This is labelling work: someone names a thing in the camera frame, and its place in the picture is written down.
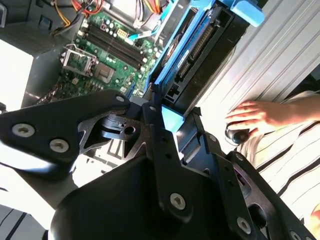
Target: motherboard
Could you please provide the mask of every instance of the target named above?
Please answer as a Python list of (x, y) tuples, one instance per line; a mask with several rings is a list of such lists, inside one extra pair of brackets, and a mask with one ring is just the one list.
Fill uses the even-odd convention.
[(65, 47), (56, 99), (114, 89), (127, 97), (144, 94), (147, 77), (162, 49), (100, 12), (85, 18), (72, 44)]

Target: screw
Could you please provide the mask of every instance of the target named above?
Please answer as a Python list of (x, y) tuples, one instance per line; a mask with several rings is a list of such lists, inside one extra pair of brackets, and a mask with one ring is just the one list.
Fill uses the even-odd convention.
[(125, 99), (122, 96), (116, 96), (116, 99), (120, 102), (124, 102)]
[(183, 210), (186, 208), (185, 199), (179, 193), (172, 193), (170, 196), (170, 202), (178, 210)]
[(213, 135), (210, 135), (210, 139), (211, 139), (212, 141), (214, 141), (214, 142), (217, 141), (217, 139), (216, 139), (215, 136), (213, 136)]
[(244, 158), (239, 154), (239, 153), (236, 153), (235, 154), (236, 158), (239, 159), (240, 161), (243, 161)]
[(59, 138), (53, 139), (49, 145), (52, 151), (60, 154), (65, 153), (69, 149), (69, 144)]
[(33, 126), (26, 123), (19, 123), (13, 126), (12, 132), (14, 135), (22, 138), (29, 138), (35, 134), (36, 130)]
[(244, 231), (247, 235), (251, 234), (251, 227), (249, 223), (242, 217), (238, 217), (236, 219), (236, 223), (238, 224), (239, 228)]
[(293, 240), (301, 240), (301, 237), (295, 231), (290, 231), (290, 234)]

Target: green circuit board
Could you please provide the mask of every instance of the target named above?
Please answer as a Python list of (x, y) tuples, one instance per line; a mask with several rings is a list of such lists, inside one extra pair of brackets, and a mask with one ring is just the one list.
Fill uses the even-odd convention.
[[(112, 31), (113, 33), (119, 33), (119, 29), (121, 29), (123, 30), (121, 32), (127, 33), (128, 36), (135, 34), (134, 32), (128, 30), (125, 26), (121, 25), (119, 22), (109, 18), (104, 12), (89, 16), (87, 18), (87, 24), (89, 26), (94, 25), (98, 28), (100, 28), (102, 24), (107, 25), (108, 27), (112, 26), (109, 28), (109, 32)], [(125, 42), (123, 37), (120, 38), (117, 36), (117, 38), (123, 41), (123, 44), (128, 44)], [(124, 94), (131, 91), (133, 96), (142, 97), (144, 94), (144, 88), (148, 74), (154, 66), (157, 56), (159, 56), (159, 53), (161, 52), (161, 49), (159, 49), (157, 46), (154, 46), (154, 44), (147, 39), (141, 39), (139, 41), (139, 46), (132, 45), (131, 47), (140, 51), (145, 58), (143, 65), (139, 69), (136, 69), (109, 54), (107, 51), (97, 47), (81, 35), (77, 35), (75, 37), (74, 44), (77, 48), (96, 56), (99, 63), (113, 69), (114, 74), (112, 75), (111, 80), (106, 83), (100, 79), (97, 79), (94, 75), (84, 76), (82, 74), (64, 69), (59, 80), (60, 88), (56, 93), (57, 99), (82, 96), (105, 89), (118, 90)], [(70, 64), (73, 66), (78, 66), (81, 64), (81, 62), (71, 62)]]

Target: blue plastic tab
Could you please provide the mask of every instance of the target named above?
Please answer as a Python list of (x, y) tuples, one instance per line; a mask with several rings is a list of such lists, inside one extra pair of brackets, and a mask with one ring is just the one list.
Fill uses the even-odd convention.
[(254, 27), (260, 26), (265, 20), (261, 8), (257, 6), (256, 0), (219, 0), (227, 5), (232, 12), (246, 20)]
[(185, 122), (184, 116), (171, 110), (165, 105), (162, 105), (162, 117), (165, 129), (172, 133), (176, 133)]

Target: person's hand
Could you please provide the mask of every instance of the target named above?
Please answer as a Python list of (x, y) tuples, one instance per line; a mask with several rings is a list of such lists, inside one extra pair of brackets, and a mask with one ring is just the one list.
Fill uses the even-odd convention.
[(239, 122), (228, 128), (230, 130), (250, 129), (250, 138), (254, 138), (295, 123), (293, 110), (290, 104), (245, 101), (227, 114), (226, 122)]

